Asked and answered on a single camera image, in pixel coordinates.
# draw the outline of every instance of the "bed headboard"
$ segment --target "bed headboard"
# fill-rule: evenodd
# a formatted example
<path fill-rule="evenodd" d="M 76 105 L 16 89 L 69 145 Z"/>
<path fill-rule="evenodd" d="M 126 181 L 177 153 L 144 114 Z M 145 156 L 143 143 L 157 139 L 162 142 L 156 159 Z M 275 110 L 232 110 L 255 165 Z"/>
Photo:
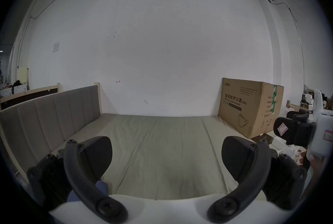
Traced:
<path fill-rule="evenodd" d="M 50 94 L 0 111 L 1 137 L 27 172 L 100 114 L 97 85 Z"/>

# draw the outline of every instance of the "beige mattress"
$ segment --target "beige mattress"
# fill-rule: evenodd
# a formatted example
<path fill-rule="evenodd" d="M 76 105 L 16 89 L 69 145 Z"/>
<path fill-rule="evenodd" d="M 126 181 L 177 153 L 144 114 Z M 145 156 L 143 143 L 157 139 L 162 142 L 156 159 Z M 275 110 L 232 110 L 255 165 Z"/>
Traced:
<path fill-rule="evenodd" d="M 238 185 L 223 165 L 221 149 L 227 136 L 243 136 L 219 117 L 102 114 L 71 139 L 98 135 L 112 143 L 112 162 L 102 176 L 110 194 L 185 199 L 228 194 Z"/>

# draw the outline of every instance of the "wooden furniture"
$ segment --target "wooden furniture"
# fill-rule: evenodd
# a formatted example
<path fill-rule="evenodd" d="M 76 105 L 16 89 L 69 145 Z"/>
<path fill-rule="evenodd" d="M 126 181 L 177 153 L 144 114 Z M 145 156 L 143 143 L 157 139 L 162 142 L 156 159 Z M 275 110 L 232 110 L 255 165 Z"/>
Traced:
<path fill-rule="evenodd" d="M 57 85 L 27 90 L 27 91 L 21 92 L 21 93 L 15 93 L 15 94 L 12 94 L 11 96 L 0 98 L 0 110 L 4 110 L 10 106 L 13 106 L 13 105 L 19 104 L 21 102 L 37 98 L 37 97 L 43 97 L 43 96 L 47 96 L 48 94 L 59 93 L 59 92 L 60 92 L 60 83 L 57 83 Z"/>

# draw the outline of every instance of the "white object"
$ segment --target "white object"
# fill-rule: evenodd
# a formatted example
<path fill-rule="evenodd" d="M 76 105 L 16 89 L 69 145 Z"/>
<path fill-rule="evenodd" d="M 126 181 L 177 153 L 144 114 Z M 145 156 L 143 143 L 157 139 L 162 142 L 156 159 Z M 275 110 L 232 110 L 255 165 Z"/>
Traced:
<path fill-rule="evenodd" d="M 333 111 L 331 115 L 321 114 L 317 117 L 316 130 L 311 140 L 306 157 L 310 160 L 311 155 L 315 155 L 319 159 L 329 156 L 333 146 Z"/>
<path fill-rule="evenodd" d="M 223 194 L 211 194 L 181 200 L 152 200 L 126 195 L 110 195 L 126 207 L 129 216 L 124 223 L 133 224 L 211 224 L 207 218 L 207 210 L 212 203 L 223 196 Z M 64 224 L 106 223 L 81 201 L 64 203 L 49 213 Z M 254 200 L 228 223 L 283 223 L 292 213 L 293 210 L 282 210 L 271 202 Z"/>
<path fill-rule="evenodd" d="M 27 90 L 27 84 L 19 85 L 14 87 L 14 93 L 21 93 Z"/>
<path fill-rule="evenodd" d="M 306 158 L 311 160 L 311 155 L 315 155 L 319 159 L 329 156 L 333 145 L 333 111 L 324 109 L 323 96 L 318 89 L 314 90 L 313 114 L 310 114 L 308 122 L 316 122 L 316 129 L 309 143 Z M 307 173 L 304 189 L 309 184 L 311 178 L 312 173 Z"/>
<path fill-rule="evenodd" d="M 312 95 L 310 95 L 309 93 L 305 94 L 305 101 L 312 105 L 313 104 Z"/>
<path fill-rule="evenodd" d="M 280 137 L 274 137 L 272 141 L 272 145 L 277 148 L 278 150 L 283 151 L 286 155 L 290 156 L 291 158 L 294 158 L 296 152 L 299 150 L 299 146 L 296 145 L 287 145 L 286 140 L 280 138 Z"/>
<path fill-rule="evenodd" d="M 12 89 L 11 88 L 6 88 L 6 89 L 0 90 L 0 96 L 1 97 L 8 97 L 11 94 L 12 94 Z"/>

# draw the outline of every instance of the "wooden bed frame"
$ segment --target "wooden bed frame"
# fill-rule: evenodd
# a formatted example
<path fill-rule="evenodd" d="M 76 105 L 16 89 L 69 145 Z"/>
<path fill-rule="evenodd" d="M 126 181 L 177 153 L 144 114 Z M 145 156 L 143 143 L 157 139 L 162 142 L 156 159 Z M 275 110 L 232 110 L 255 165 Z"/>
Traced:
<path fill-rule="evenodd" d="M 102 114 L 100 83 L 94 83 L 94 85 L 97 85 L 99 114 Z M 31 100 L 31 99 L 34 99 L 34 98 L 43 97 L 43 96 L 46 96 L 48 94 L 49 95 L 54 94 L 54 95 L 57 96 L 56 93 L 60 93 L 61 92 L 60 90 L 61 90 L 61 86 L 60 86 L 60 83 L 58 83 L 57 85 L 52 85 L 52 86 L 47 86 L 47 87 L 43 87 L 43 88 L 28 90 L 28 91 L 25 91 L 25 92 L 21 92 L 21 93 L 11 95 L 9 97 L 3 97 L 3 98 L 0 99 L 1 105 L 3 103 L 9 102 L 9 101 L 15 101 L 16 103 L 14 103 L 10 106 L 7 106 L 6 108 L 8 108 L 8 109 L 7 110 L 3 109 L 4 111 L 1 110 L 1 113 L 6 114 L 8 110 L 11 110 L 11 109 L 9 109 L 9 107 L 15 106 L 15 105 L 20 106 L 18 104 L 20 104 L 22 102 L 25 102 L 25 101 L 28 101 L 28 100 Z M 15 157 L 14 153 L 12 152 L 11 147 L 10 147 L 6 137 L 5 137 L 2 124 L 0 124 L 0 138 L 1 138 L 1 141 L 4 145 L 4 150 L 6 151 L 6 153 L 5 153 L 6 159 L 7 159 L 7 162 L 10 163 L 11 169 L 15 170 L 15 168 L 16 168 L 16 172 L 14 172 L 14 173 L 17 174 L 17 172 L 19 172 L 22 175 L 22 177 L 26 181 L 28 181 L 28 178 L 27 178 L 27 175 L 26 175 L 25 171 L 22 169 L 21 165 L 19 164 L 18 160 L 16 159 L 16 157 Z"/>
<path fill-rule="evenodd" d="M 19 104 L 30 99 L 37 97 L 47 96 L 52 93 L 59 93 L 61 91 L 60 83 L 57 85 L 46 86 L 42 88 L 27 90 L 20 93 L 12 94 L 11 96 L 0 98 L 0 110 L 4 110 L 12 105 Z"/>

